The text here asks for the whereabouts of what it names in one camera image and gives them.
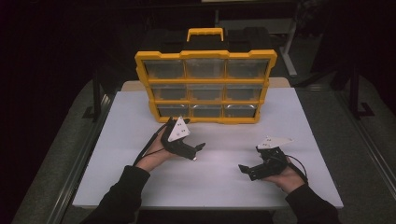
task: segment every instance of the black wire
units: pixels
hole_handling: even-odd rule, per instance
[[[161,148],[161,149],[158,149],[157,151],[150,152],[149,154],[144,155],[143,158],[145,158],[145,157],[147,157],[147,156],[149,156],[149,155],[152,155],[152,154],[154,154],[154,153],[157,153],[157,152],[159,152],[159,151],[162,151],[162,150],[164,150],[164,149],[165,149],[165,148],[163,147],[163,148]]]
[[[157,130],[157,132],[155,132],[154,135],[151,136],[151,138],[148,140],[148,143],[146,144],[146,146],[140,151],[139,155],[137,155],[136,160],[134,161],[134,166],[137,165],[137,163],[142,160],[143,156],[145,155],[146,151],[149,149],[149,147],[151,146],[151,144],[154,142],[154,140],[157,138],[158,133],[164,128],[166,127],[166,123],[161,126],[160,129]]]
[[[290,157],[290,158],[296,160],[298,163],[300,163],[300,165],[301,165],[301,166],[303,167],[303,169],[304,169],[305,177],[308,178],[308,176],[306,175],[306,170],[305,170],[305,167],[303,166],[303,163],[300,162],[299,160],[297,160],[295,157],[292,157],[292,156],[289,156],[289,155],[286,155],[286,156],[287,156],[287,157]]]

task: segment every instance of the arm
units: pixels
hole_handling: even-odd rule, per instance
[[[289,166],[280,175],[268,176],[263,180],[275,183],[288,193],[286,201],[297,216],[298,223],[341,223],[337,209],[321,199]]]
[[[117,184],[103,197],[99,205],[81,222],[82,224],[115,224],[133,222],[139,209],[143,187],[149,180],[149,172],[176,156],[163,150],[161,132],[151,144],[145,157],[136,166],[125,166]]]

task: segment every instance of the hand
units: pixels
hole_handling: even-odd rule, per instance
[[[161,143],[161,136],[165,129],[158,133],[157,138],[148,148],[145,156],[137,163],[136,167],[139,167],[147,172],[152,171],[157,166],[163,164],[163,162],[169,160],[170,158],[176,157],[177,155],[165,150],[163,144]]]
[[[263,178],[262,180],[275,183],[288,194],[304,184],[301,177],[289,166],[287,166],[280,175],[271,175]]]

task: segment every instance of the white triangular marker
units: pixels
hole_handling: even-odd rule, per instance
[[[171,134],[168,137],[168,142],[173,142],[177,139],[185,137],[190,134],[189,129],[187,128],[186,123],[182,117],[178,117],[175,127],[172,130]]]
[[[274,147],[280,147],[287,143],[293,142],[294,140],[291,138],[279,138],[279,137],[270,137],[266,136],[266,138],[257,146],[258,149],[268,149]]]

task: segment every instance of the person's left hand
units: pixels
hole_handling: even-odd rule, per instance
[[[163,147],[161,137],[163,136],[164,131],[165,129],[158,133],[157,138],[151,144],[145,156],[137,163],[136,167],[150,172],[157,166],[163,164],[163,162],[177,156]]]

